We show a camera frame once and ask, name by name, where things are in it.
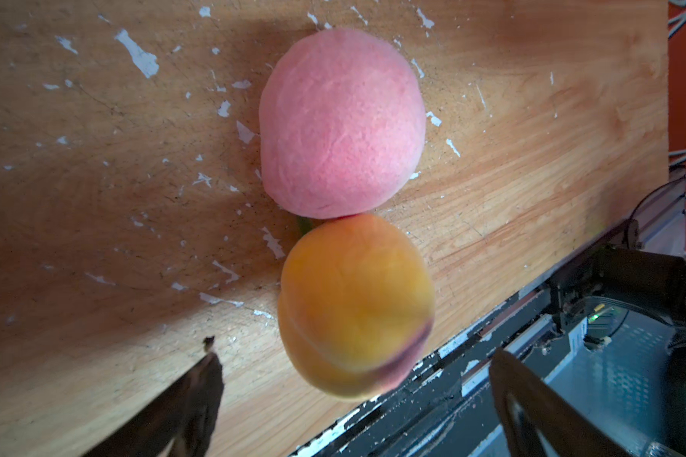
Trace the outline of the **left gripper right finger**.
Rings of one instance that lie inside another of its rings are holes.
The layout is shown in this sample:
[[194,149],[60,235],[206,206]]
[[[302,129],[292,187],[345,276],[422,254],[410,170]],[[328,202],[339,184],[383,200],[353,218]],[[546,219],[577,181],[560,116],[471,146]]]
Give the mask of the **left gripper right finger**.
[[489,377],[510,455],[544,456],[543,442],[559,456],[629,454],[510,352],[495,352]]

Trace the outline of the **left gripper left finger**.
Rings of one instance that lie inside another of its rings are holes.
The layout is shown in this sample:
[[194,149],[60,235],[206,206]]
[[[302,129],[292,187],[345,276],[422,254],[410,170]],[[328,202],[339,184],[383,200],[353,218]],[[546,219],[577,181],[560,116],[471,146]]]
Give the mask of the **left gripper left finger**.
[[224,393],[223,366],[204,339],[205,355],[149,405],[86,452],[88,456],[204,456]]

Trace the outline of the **yellow red peach front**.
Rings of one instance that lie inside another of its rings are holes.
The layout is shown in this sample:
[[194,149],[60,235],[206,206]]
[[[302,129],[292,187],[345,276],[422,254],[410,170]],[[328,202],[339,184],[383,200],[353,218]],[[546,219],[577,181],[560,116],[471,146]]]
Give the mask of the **yellow red peach front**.
[[436,291],[423,257],[373,214],[305,234],[280,287],[278,325],[290,361],[310,385],[343,401],[399,386],[434,327]]

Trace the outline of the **pink peach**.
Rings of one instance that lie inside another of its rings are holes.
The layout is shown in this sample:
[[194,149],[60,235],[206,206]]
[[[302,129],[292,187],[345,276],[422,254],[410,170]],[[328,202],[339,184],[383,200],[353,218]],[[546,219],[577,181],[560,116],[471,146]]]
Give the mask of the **pink peach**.
[[423,153],[417,76],[389,43],[355,29],[299,40],[259,105],[264,189],[290,213],[333,219],[391,199]]

